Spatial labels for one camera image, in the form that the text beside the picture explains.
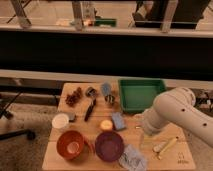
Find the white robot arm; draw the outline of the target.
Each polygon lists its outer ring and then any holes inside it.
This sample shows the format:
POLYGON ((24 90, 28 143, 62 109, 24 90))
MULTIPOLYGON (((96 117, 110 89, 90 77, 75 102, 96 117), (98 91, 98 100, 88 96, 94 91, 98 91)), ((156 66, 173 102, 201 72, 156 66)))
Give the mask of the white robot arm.
POLYGON ((197 136, 213 148, 213 117, 195 108, 194 92, 177 87, 155 97, 152 106, 135 114, 139 126, 148 136, 155 136, 173 123, 197 136))

